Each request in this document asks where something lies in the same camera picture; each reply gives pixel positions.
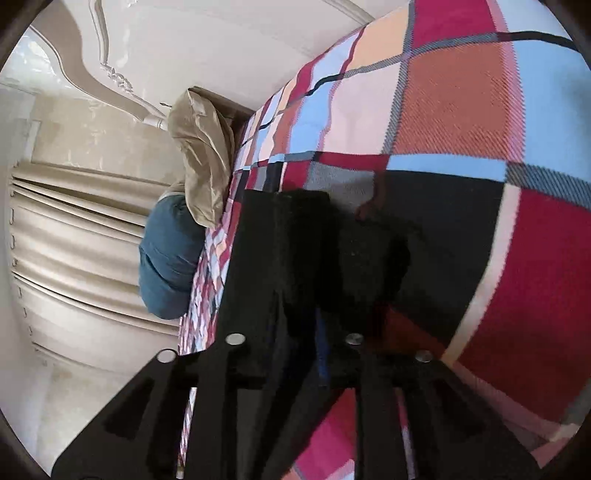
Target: screw head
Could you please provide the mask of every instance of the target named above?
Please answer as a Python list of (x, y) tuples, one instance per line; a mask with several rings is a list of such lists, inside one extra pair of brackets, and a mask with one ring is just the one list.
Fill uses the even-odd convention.
[(415, 353), (414, 357), (417, 362), (421, 362), (422, 364), (427, 364), (433, 360), (433, 354), (429, 350), (419, 350)]
[(242, 345), (244, 342), (246, 342), (246, 337), (241, 333), (231, 333), (226, 337), (228, 345)]
[(351, 346), (359, 346), (363, 343), (363, 335), (360, 333), (350, 333), (345, 337), (345, 342)]
[(161, 364), (169, 364), (177, 357), (177, 352), (167, 348), (166, 350), (160, 350), (158, 355), (156, 356), (156, 360)]

